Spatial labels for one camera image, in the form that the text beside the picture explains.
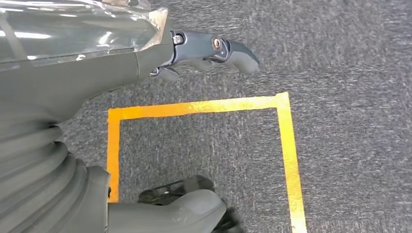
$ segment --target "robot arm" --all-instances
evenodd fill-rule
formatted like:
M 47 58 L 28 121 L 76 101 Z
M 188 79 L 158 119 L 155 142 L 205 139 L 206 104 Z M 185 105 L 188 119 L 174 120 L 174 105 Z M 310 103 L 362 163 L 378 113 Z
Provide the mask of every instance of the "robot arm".
M 225 211 L 211 191 L 167 207 L 108 206 L 109 174 L 55 142 L 62 135 L 55 125 L 102 92 L 211 62 L 246 73 L 258 68 L 242 44 L 174 31 L 165 8 L 0 0 L 0 232 L 209 233 Z

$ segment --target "gray carpet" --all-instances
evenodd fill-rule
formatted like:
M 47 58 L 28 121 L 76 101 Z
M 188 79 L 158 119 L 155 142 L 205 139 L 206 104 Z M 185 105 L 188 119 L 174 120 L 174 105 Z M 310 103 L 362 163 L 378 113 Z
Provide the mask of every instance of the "gray carpet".
M 247 44 L 261 72 L 181 69 L 176 83 L 147 80 L 103 94 L 64 124 L 73 152 L 105 166 L 112 107 L 288 91 L 308 232 L 412 232 L 411 1 L 163 5 L 182 28 Z M 292 232 L 274 110 L 130 120 L 121 128 L 121 201 L 203 174 L 237 208 L 247 232 Z

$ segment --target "screw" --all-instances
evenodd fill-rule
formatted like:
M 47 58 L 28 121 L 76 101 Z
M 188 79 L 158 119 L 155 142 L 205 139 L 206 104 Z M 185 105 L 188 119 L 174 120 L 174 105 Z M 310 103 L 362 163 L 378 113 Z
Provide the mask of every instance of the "screw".
M 213 50 L 219 51 L 221 46 L 222 46 L 222 44 L 221 44 L 220 39 L 217 38 L 217 37 L 213 37 L 212 38 L 212 48 L 213 48 Z
M 181 35 L 174 35 L 173 36 L 173 43 L 175 45 L 182 44 L 183 43 L 183 37 Z

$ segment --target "orange floor marking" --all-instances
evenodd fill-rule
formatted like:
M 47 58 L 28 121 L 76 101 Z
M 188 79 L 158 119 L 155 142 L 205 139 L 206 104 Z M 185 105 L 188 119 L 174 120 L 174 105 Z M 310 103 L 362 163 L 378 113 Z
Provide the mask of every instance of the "orange floor marking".
M 111 174 L 109 202 L 119 201 L 120 121 L 148 117 L 173 117 L 197 113 L 220 113 L 276 108 L 285 166 L 292 232 L 306 233 L 305 211 L 301 191 L 292 113 L 287 92 L 272 97 L 249 97 L 227 100 L 174 103 L 153 106 L 115 108 L 108 111 L 107 171 Z

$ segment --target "yellow tape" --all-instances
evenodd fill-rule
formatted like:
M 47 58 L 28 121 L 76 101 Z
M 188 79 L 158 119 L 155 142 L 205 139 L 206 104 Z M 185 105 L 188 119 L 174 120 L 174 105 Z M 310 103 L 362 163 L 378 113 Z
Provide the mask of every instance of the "yellow tape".
M 109 202 L 119 201 L 119 145 L 121 120 L 146 117 L 173 117 L 196 113 L 219 113 L 266 108 L 277 108 L 292 232 L 306 233 L 305 212 L 293 134 L 292 113 L 289 103 L 289 95 L 287 92 L 277 94 L 274 97 L 249 97 L 109 109 L 107 170 L 111 173 L 110 187 L 112 189 Z

